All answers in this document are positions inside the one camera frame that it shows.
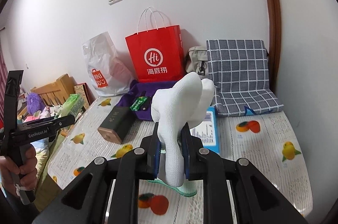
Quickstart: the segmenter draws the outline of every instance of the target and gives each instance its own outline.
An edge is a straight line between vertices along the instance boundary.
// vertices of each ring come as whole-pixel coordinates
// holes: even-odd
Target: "hi logo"
[[[149,66],[158,67],[163,62],[163,55],[158,49],[149,48],[144,53],[144,60]]]

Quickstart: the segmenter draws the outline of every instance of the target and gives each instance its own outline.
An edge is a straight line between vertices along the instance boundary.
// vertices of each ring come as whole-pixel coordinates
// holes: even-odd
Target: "yellow fruit print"
[[[100,106],[111,106],[110,104],[111,98],[107,98],[106,100],[104,100]]]
[[[83,145],[83,139],[85,137],[84,133],[81,133],[79,135],[76,135],[74,138],[70,139],[71,141],[73,141],[75,144],[79,144],[81,143]]]
[[[286,159],[288,160],[294,159],[295,156],[298,154],[301,154],[301,152],[297,151],[293,143],[288,141],[288,142],[285,142],[283,145],[282,154],[283,154],[282,162],[284,162]]]
[[[125,144],[114,155],[112,155],[111,158],[121,158],[123,155],[125,155],[128,151],[131,151],[132,149],[133,147],[131,144]]]

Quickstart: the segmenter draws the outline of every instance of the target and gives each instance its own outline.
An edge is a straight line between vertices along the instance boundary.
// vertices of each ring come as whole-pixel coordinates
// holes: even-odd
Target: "red paper bag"
[[[145,9],[143,11],[145,15],[147,10],[151,11],[150,8]],[[156,20],[155,23],[156,29],[147,28],[146,31],[138,32],[137,26],[137,33],[125,38],[138,80],[139,82],[180,80],[185,75],[180,26],[158,28]]]

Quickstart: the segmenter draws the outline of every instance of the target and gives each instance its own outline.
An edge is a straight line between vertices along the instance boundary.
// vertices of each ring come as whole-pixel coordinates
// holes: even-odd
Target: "green package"
[[[80,94],[71,94],[57,113],[57,117],[64,117],[68,114],[72,114],[76,118],[83,106],[83,103],[84,101]]]
[[[134,104],[131,105],[130,109],[132,111],[138,111],[139,108],[143,105],[143,103],[148,99],[146,96],[140,96],[139,98],[136,99]]]

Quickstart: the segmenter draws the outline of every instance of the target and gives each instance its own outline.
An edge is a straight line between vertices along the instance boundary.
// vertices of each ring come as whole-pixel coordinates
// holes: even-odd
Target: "black box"
[[[135,119],[128,106],[114,106],[97,130],[105,140],[121,144]]]

